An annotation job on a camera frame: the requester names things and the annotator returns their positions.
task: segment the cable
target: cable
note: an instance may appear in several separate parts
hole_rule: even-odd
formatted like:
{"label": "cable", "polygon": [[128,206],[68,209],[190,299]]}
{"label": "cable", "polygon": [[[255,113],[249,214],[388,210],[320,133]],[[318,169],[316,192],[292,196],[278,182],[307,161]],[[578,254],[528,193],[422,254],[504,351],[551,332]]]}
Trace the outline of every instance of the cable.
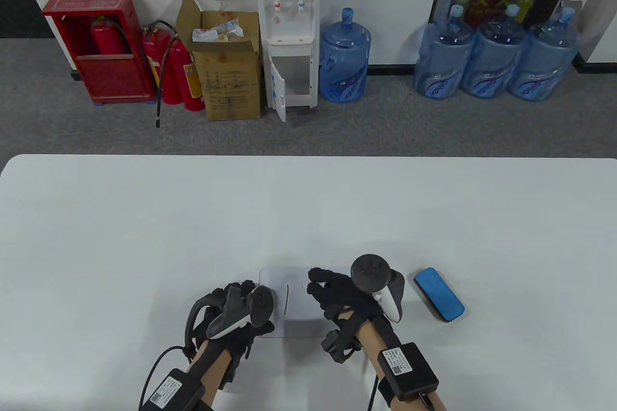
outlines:
{"label": "cable", "polygon": [[144,388],[141,391],[141,398],[139,399],[139,408],[137,408],[137,411],[141,411],[141,407],[144,405],[144,397],[146,396],[146,390],[148,389],[148,384],[150,383],[150,379],[152,378],[152,374],[154,374],[154,371],[155,371],[156,367],[159,365],[159,363],[161,362],[163,357],[165,355],[167,355],[171,351],[174,351],[174,350],[184,350],[184,349],[185,348],[181,347],[180,345],[175,345],[174,347],[169,347],[167,350],[165,350],[163,353],[161,353],[161,355],[157,358],[157,360],[154,362],[154,366],[152,366],[152,369],[150,369],[150,374],[148,374],[148,378],[146,379],[146,383],[144,384]]}
{"label": "cable", "polygon": [[373,384],[373,391],[371,393],[370,400],[368,400],[368,409],[366,411],[371,411],[371,409],[373,409],[373,402],[375,401],[375,394],[377,393],[378,385],[379,385],[379,376],[375,374],[375,383]]}

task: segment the red fire extinguisher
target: red fire extinguisher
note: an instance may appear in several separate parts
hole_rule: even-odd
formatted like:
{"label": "red fire extinguisher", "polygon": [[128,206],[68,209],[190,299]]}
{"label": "red fire extinguisher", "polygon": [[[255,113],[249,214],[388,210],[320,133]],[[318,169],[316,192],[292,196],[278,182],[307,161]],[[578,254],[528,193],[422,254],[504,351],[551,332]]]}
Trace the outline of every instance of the red fire extinguisher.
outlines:
{"label": "red fire extinguisher", "polygon": [[205,104],[201,92],[201,83],[192,54],[180,40],[176,40],[170,48],[169,57],[172,60],[172,68],[174,68],[185,108],[193,112],[203,111]]}
{"label": "red fire extinguisher", "polygon": [[168,49],[171,46],[171,41],[174,39],[172,34],[167,30],[156,28],[153,25],[146,27],[141,37],[144,49],[146,50],[146,56],[154,74],[154,80],[156,80],[159,86],[159,92],[163,101],[168,105],[178,105],[182,103],[182,95],[178,88],[178,82],[174,72],[169,70],[163,74],[163,81],[161,82],[161,72],[163,71],[163,64],[167,61],[169,55]]}
{"label": "red fire extinguisher", "polygon": [[100,54],[128,54],[128,43],[119,24],[105,16],[98,16],[90,26]]}

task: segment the water jug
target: water jug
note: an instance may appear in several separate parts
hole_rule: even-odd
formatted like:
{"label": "water jug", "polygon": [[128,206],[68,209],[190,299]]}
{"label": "water jug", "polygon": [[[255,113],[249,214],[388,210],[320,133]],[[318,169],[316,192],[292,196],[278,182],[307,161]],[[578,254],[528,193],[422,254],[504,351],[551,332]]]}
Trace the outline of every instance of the water jug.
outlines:
{"label": "water jug", "polygon": [[429,24],[414,71],[418,93],[442,100],[456,93],[473,45],[473,30],[462,20],[463,6],[453,4],[446,23]]}
{"label": "water jug", "polygon": [[551,96],[580,46],[580,34],[569,24],[573,8],[563,8],[557,21],[529,30],[523,55],[510,80],[508,91],[527,101]]}
{"label": "water jug", "polygon": [[342,21],[322,32],[319,92],[333,103],[352,103],[366,90],[371,33],[353,21],[353,10],[344,8]]}
{"label": "water jug", "polygon": [[461,88],[478,98],[500,96],[520,58],[526,34],[516,22],[520,8],[509,4],[505,16],[478,27],[474,47],[463,74]]}

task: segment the water bottle cap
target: water bottle cap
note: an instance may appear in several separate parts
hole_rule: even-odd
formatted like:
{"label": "water bottle cap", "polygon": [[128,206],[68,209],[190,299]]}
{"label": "water bottle cap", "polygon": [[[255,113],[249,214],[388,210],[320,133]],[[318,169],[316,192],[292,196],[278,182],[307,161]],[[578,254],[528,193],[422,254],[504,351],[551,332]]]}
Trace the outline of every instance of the water bottle cap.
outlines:
{"label": "water bottle cap", "polygon": [[574,8],[570,8],[569,6],[566,6],[559,13],[559,22],[564,23],[564,24],[569,23],[571,19],[575,17],[576,13],[577,11]]}
{"label": "water bottle cap", "polygon": [[463,16],[465,8],[460,4],[453,4],[452,8],[450,8],[450,16],[452,17],[461,17]]}
{"label": "water bottle cap", "polygon": [[352,8],[343,8],[342,21],[344,24],[351,24],[353,22]]}
{"label": "water bottle cap", "polygon": [[505,14],[509,17],[517,17],[520,10],[521,8],[517,4],[509,4],[505,10]]}

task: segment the blue bottle label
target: blue bottle label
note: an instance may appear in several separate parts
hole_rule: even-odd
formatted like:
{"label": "blue bottle label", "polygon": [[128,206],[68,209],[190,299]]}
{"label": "blue bottle label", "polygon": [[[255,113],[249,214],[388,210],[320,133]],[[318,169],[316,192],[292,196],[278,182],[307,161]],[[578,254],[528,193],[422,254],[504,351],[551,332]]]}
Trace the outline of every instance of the blue bottle label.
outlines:
{"label": "blue bottle label", "polygon": [[364,91],[363,83],[366,79],[366,74],[368,72],[368,67],[364,66],[364,68],[352,76],[345,80],[337,81],[329,91],[328,99],[331,101],[336,100],[340,103],[344,103],[346,101],[353,101],[359,98]]}
{"label": "blue bottle label", "polygon": [[561,73],[546,80],[526,81],[525,83],[522,83],[518,86],[518,88],[515,90],[515,93],[521,98],[533,101],[537,98],[540,98],[542,96],[541,93],[544,90],[547,90],[548,87],[550,87],[554,83],[557,83],[557,80],[560,77]]}
{"label": "blue bottle label", "polygon": [[483,80],[471,89],[471,94],[475,94],[480,98],[492,98],[492,96],[495,96],[495,92],[499,88],[500,81],[504,78],[506,78],[506,76],[501,76],[496,79]]}
{"label": "blue bottle label", "polygon": [[426,89],[426,96],[429,96],[431,98],[445,98],[446,96],[448,96],[450,88],[453,85],[458,84],[459,77],[460,72],[449,79],[436,81]]}

